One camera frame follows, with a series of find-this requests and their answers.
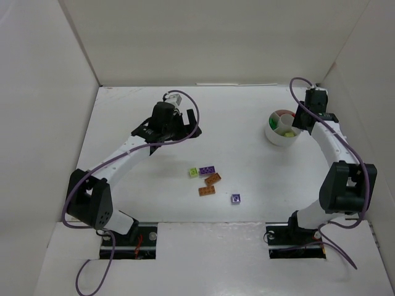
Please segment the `green 2x4 lego brick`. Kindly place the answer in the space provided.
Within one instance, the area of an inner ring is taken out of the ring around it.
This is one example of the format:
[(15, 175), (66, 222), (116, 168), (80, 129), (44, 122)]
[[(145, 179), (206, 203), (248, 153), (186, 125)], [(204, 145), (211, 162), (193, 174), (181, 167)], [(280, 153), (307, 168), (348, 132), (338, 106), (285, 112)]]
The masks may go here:
[(278, 120), (275, 118), (269, 118), (269, 126), (271, 127), (272, 130), (276, 130), (278, 127)]

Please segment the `purple 2x4 lego brick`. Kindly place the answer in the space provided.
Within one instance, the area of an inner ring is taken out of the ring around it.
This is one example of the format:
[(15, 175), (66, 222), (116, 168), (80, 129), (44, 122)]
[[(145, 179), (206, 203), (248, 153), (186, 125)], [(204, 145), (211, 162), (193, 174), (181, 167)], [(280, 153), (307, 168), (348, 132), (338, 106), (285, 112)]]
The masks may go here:
[(215, 174), (216, 170), (214, 166), (204, 166), (199, 168), (199, 174), (201, 176), (212, 175)]

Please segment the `orange 2x4 lego brick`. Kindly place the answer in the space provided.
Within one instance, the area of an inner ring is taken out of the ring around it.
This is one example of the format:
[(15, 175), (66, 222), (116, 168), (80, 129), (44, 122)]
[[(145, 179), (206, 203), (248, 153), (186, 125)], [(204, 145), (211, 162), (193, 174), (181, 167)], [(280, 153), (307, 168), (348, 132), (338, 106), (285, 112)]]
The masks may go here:
[(212, 186), (215, 183), (221, 180), (221, 176), (218, 173), (215, 173), (204, 180), (206, 186)]

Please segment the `lavender 2x2 lego brick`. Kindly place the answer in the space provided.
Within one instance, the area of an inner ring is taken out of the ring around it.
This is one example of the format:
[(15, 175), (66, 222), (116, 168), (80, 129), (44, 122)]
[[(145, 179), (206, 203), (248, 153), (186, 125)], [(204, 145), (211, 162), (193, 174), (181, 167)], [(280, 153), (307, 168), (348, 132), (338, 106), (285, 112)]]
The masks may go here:
[(232, 204), (240, 204), (241, 196), (239, 194), (232, 194), (231, 195), (231, 203)]

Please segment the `red 2x4 lego brick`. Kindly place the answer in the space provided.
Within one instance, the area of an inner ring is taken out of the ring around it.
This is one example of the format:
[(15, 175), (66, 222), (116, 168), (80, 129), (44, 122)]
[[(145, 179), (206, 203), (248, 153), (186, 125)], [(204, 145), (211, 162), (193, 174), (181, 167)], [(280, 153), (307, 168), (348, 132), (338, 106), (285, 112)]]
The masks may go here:
[(282, 116), (283, 114), (290, 114), (290, 115), (294, 116), (294, 112), (293, 112), (293, 111), (284, 110), (284, 109), (276, 110), (275, 113), (276, 113), (278, 116)]

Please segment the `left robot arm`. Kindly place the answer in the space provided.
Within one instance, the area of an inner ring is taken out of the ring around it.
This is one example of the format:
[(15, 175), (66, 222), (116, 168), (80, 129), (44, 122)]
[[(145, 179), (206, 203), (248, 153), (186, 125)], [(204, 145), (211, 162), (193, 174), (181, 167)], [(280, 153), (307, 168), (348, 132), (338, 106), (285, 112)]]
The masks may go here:
[(135, 128), (109, 157), (89, 170), (75, 170), (70, 175), (63, 215), (81, 221), (84, 228), (112, 231), (132, 238), (139, 223), (114, 208), (112, 190), (134, 166), (158, 148), (201, 134), (198, 109), (186, 111), (188, 122), (185, 123), (178, 108), (179, 103), (172, 99), (158, 102), (152, 115)]

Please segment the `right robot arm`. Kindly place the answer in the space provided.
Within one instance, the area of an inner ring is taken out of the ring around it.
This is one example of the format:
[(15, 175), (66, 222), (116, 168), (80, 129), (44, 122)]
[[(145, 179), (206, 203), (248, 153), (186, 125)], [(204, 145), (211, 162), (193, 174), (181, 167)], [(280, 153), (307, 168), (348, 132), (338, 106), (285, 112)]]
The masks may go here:
[(339, 120), (326, 111), (328, 94), (320, 88), (306, 91), (298, 103), (293, 126), (307, 131), (321, 148), (329, 170), (318, 200), (294, 212), (288, 222), (293, 232), (318, 229), (341, 215), (363, 216), (370, 205), (377, 169), (364, 163), (342, 134)]

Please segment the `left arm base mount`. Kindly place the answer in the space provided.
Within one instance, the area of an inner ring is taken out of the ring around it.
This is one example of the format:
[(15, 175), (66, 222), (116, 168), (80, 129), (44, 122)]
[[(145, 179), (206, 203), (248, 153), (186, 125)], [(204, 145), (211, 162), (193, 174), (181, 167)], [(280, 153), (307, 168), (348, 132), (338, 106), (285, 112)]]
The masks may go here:
[(141, 223), (137, 233), (129, 240), (127, 236), (114, 232), (114, 260), (155, 260), (157, 245), (157, 223)]

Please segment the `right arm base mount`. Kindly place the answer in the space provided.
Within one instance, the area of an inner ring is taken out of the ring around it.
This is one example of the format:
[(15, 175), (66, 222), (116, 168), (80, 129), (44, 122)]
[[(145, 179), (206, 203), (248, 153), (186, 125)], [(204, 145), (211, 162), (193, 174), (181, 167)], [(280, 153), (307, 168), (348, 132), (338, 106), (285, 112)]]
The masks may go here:
[(291, 230), (287, 223), (267, 223), (264, 241), (270, 259), (325, 259), (325, 248), (317, 230)]

